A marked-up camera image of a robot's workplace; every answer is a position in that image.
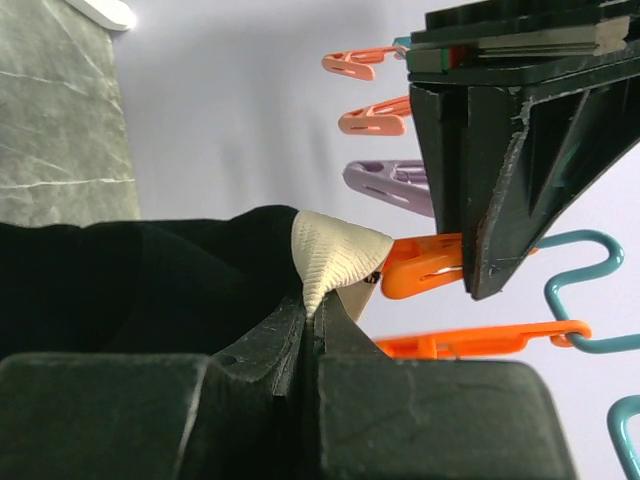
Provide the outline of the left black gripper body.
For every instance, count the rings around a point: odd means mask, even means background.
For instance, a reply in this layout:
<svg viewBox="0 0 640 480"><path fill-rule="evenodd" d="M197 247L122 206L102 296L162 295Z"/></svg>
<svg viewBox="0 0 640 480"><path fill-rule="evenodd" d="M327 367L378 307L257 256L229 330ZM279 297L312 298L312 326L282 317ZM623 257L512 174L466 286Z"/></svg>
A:
<svg viewBox="0 0 640 480"><path fill-rule="evenodd" d="M411 34L413 83L530 85L639 60L636 1L480 1Z"/></svg>

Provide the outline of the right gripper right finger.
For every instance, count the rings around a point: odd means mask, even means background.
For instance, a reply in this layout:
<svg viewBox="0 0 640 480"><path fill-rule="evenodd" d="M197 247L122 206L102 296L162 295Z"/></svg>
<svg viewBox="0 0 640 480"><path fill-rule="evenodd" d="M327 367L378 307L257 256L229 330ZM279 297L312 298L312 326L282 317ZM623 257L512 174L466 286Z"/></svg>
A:
<svg viewBox="0 0 640 480"><path fill-rule="evenodd" d="M334 293L308 324L314 479L573 479L553 399L514 361L394 360Z"/></svg>

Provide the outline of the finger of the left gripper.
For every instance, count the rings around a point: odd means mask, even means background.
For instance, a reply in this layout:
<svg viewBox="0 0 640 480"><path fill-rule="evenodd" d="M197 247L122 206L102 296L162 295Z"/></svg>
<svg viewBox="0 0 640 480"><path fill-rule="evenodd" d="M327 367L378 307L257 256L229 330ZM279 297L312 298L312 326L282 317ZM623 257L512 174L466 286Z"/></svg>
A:
<svg viewBox="0 0 640 480"><path fill-rule="evenodd" d="M501 290L558 217L639 141L639 61L533 86L472 87L464 162L464 273Z"/></svg>
<svg viewBox="0 0 640 480"><path fill-rule="evenodd" d="M520 89L413 83L410 105L437 231L473 235L520 143Z"/></svg>

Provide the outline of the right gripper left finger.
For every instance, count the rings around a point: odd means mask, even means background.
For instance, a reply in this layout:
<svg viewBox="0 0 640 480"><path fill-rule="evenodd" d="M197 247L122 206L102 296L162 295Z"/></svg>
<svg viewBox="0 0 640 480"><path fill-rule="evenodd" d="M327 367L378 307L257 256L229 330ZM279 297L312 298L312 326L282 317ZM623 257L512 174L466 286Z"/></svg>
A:
<svg viewBox="0 0 640 480"><path fill-rule="evenodd" d="M271 479L286 469L297 296L207 356L28 353L1 364L5 479Z"/></svg>

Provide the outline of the black underwear beige waistband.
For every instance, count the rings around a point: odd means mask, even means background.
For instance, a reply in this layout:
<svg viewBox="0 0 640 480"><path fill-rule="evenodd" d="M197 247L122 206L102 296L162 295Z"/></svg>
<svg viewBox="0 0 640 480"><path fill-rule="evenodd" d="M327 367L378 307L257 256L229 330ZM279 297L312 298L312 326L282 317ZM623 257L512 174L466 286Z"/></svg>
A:
<svg viewBox="0 0 640 480"><path fill-rule="evenodd" d="M357 319L393 246L285 205L227 220L1 227L1 353L216 353L288 294Z"/></svg>

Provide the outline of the teal clip hanger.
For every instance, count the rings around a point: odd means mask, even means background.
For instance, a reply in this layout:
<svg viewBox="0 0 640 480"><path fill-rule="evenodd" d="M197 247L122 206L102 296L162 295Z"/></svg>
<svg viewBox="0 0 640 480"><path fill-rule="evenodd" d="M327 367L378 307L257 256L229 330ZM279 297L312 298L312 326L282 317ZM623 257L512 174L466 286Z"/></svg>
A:
<svg viewBox="0 0 640 480"><path fill-rule="evenodd" d="M590 339L528 343L523 357L550 383L585 479L639 475L639 141L537 241L496 295L464 283L403 304L401 333L578 320Z"/></svg>

